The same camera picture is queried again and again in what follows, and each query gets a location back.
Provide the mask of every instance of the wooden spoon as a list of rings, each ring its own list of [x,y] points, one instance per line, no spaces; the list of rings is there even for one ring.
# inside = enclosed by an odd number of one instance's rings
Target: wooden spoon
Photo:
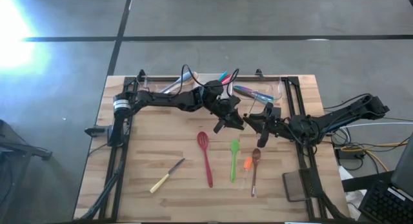
[[[261,158],[261,151],[258,148],[255,148],[252,152],[252,163],[254,164],[254,176],[252,177],[252,188],[251,188],[251,196],[254,197],[256,195],[256,176],[257,176],[257,167],[259,159]]]

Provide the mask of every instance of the white cable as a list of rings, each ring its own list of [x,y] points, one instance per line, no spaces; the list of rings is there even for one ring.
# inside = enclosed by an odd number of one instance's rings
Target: white cable
[[[364,124],[356,124],[356,125],[349,125],[349,126],[345,126],[345,127],[340,127],[340,129],[344,130],[344,128],[363,127],[363,126],[369,126],[369,125],[413,125],[413,123],[406,123],[406,122],[404,122],[404,123],[364,123]]]
[[[346,135],[346,143],[347,143],[347,141],[348,142],[350,142],[350,134],[348,134],[348,132],[347,132],[347,130],[345,129],[346,127],[343,127],[343,128],[341,128],[340,127],[340,129],[344,132],[344,134]]]

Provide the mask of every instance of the orange object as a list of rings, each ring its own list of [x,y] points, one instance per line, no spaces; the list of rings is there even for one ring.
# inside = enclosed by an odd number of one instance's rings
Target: orange object
[[[247,157],[244,162],[244,169],[248,170],[251,168],[252,165],[252,157]]]

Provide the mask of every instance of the knife blade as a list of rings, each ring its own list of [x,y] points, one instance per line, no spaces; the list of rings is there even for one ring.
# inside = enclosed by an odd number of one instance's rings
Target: knife blade
[[[185,160],[185,158],[179,160],[179,162],[177,162],[177,163],[175,164],[175,166],[169,170],[168,174],[171,175],[173,172],[175,172],[175,170],[182,164],[182,162],[183,162],[184,160]]]

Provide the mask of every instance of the concrete floor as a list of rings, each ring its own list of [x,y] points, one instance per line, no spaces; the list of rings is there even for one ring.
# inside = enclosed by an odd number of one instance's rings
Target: concrete floor
[[[83,130],[96,120],[114,48],[113,42],[10,40],[116,36],[125,1],[0,0],[9,27],[0,29],[0,119],[54,152],[50,161],[32,160],[5,223],[71,219],[90,144]],[[412,14],[408,0],[134,0],[125,35],[413,34]],[[123,43],[114,74],[177,75],[184,63],[203,73],[315,74],[325,106],[370,92],[389,106],[388,117],[413,119],[412,50],[412,40]],[[351,129],[354,141],[366,143],[401,141],[412,131]],[[378,156],[393,169],[401,152]],[[369,159],[352,172],[373,173]]]

